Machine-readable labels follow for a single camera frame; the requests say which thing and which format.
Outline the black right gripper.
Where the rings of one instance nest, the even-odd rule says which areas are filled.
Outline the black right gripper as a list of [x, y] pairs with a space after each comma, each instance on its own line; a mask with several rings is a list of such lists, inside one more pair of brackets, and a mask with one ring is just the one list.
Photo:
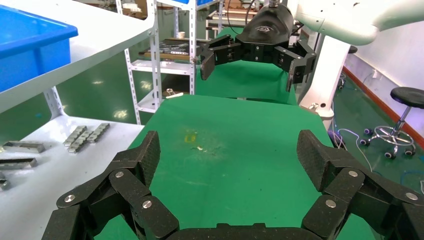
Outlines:
[[317, 54], [302, 40], [288, 47], [294, 18], [285, 5], [266, 5], [235, 38], [229, 34], [204, 43], [200, 52], [200, 76], [206, 81], [215, 69], [239, 60], [273, 63], [287, 73], [287, 92], [300, 84], [315, 67]]

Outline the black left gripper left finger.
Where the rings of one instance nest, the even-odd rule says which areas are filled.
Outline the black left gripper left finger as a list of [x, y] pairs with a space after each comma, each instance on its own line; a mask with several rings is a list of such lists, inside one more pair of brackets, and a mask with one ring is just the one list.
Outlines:
[[139, 146], [118, 152], [101, 174], [57, 200], [42, 238], [92, 240], [121, 216], [140, 240], [168, 239], [179, 230], [179, 221], [150, 191], [160, 154], [156, 131]]

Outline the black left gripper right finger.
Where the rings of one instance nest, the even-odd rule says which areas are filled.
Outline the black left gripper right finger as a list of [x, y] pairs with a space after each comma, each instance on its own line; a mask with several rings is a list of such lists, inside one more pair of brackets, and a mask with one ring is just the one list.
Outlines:
[[299, 132], [296, 153], [320, 192], [301, 222], [303, 229], [334, 240], [356, 215], [386, 240], [423, 239], [421, 195], [371, 172], [348, 151], [322, 144], [308, 129]]

